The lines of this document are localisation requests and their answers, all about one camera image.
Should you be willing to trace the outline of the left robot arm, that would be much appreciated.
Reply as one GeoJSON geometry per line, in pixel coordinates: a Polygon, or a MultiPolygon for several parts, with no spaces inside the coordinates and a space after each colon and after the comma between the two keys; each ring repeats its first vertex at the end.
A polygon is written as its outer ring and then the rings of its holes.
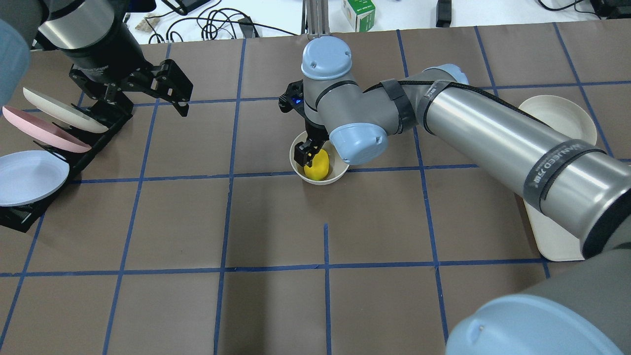
{"type": "Polygon", "coordinates": [[[142,92],[187,116],[192,82],[171,59],[157,66],[147,61],[122,13],[108,0],[3,0],[2,105],[9,103],[29,69],[38,36],[70,58],[70,76],[93,100],[122,104],[125,93],[142,92]]]}

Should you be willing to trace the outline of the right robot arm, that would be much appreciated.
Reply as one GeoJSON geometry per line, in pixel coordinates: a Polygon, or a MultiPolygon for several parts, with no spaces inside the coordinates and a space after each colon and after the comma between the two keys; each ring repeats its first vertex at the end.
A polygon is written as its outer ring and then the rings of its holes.
{"type": "Polygon", "coordinates": [[[581,241],[584,261],[542,283],[487,302],[460,321],[448,355],[630,353],[630,168],[511,104],[471,87],[446,64],[365,91],[343,40],[323,35],[302,54],[303,79],[279,96],[306,120],[294,160],[311,163],[329,140],[361,165],[390,135],[417,125],[435,135],[581,241]]]}

